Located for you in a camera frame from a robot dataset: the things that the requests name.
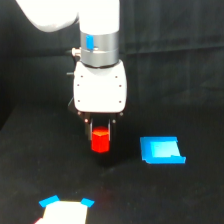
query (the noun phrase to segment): blue tray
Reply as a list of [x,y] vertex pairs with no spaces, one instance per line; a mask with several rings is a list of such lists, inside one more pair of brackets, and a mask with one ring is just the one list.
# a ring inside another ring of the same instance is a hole
[[184,164],[186,157],[180,155],[176,137],[140,138],[142,160],[151,164]]

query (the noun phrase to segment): black table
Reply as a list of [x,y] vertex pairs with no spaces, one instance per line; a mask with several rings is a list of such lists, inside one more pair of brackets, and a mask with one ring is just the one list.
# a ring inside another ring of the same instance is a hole
[[[53,195],[94,200],[87,224],[224,223],[223,112],[129,108],[99,156],[67,108],[18,106],[0,131],[0,223],[34,223]],[[186,164],[143,162],[142,136],[177,136]]]

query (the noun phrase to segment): black background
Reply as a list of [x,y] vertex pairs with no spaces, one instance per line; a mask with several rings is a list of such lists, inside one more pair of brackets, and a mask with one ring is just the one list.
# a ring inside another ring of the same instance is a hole
[[[67,112],[78,25],[44,33],[0,0],[1,223],[34,222],[53,194],[96,200],[90,224],[223,223],[224,2],[120,2],[128,102],[114,151],[98,158]],[[143,163],[141,136],[177,136],[187,164]]]

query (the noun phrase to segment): red cube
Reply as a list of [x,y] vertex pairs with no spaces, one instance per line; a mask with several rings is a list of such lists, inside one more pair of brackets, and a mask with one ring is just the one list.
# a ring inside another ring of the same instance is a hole
[[97,127],[92,132],[92,150],[98,153],[110,150],[109,130],[105,127]]

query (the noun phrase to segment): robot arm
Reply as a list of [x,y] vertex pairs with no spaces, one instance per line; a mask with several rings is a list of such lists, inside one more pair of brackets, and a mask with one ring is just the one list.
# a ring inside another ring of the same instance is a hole
[[29,21],[39,30],[54,32],[73,24],[77,0],[16,0]]
[[[71,25],[79,13],[81,47],[72,52],[80,60],[71,105],[85,123],[92,150],[109,151],[112,130],[118,117],[123,116],[127,98],[125,69],[119,60],[119,0],[16,1],[30,22],[44,32]],[[109,122],[103,126],[108,128],[93,128],[97,113],[107,116]]]

